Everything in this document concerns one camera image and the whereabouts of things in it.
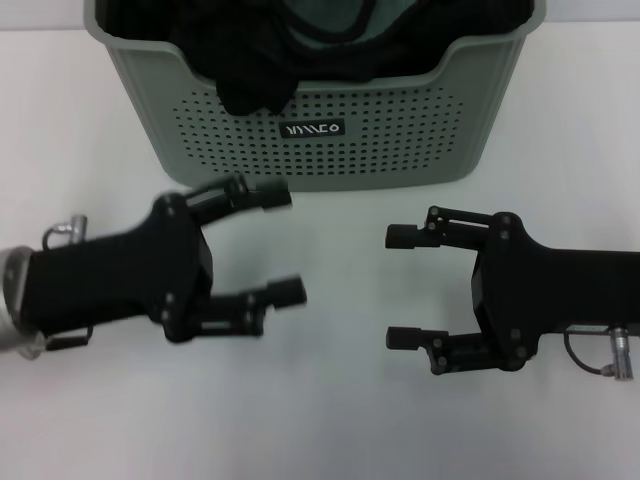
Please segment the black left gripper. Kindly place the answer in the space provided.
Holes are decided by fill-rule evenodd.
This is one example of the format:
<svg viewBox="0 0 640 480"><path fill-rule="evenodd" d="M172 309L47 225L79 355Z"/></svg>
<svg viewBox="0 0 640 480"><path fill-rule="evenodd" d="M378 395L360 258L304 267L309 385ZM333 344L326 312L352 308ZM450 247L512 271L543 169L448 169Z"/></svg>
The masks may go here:
<svg viewBox="0 0 640 480"><path fill-rule="evenodd" d="M305 305L300 277L206 298L213 262L201 229L235 214L290 207L284 180L250 183L234 173L187 193L159 197L135 228L32 254L20 318L46 336L134 316L164 325L168 338L192 305L192 336L264 335L266 312Z"/></svg>

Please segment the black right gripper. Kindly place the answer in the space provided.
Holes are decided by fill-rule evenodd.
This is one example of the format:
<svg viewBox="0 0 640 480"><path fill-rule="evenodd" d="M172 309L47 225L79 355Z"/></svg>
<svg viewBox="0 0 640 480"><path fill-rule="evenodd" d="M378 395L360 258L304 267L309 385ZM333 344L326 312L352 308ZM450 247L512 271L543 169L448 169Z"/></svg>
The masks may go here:
<svg viewBox="0 0 640 480"><path fill-rule="evenodd" d="M588 326L609 337L611 372L631 372L629 338L639 332L638 253L545 247L506 212L431 206L422 227L387 227L387 249L441 246L478 250L472 299L487 342L479 333L389 327L389 350L424 349L434 375L509 371L537 353L542 336Z"/></svg>

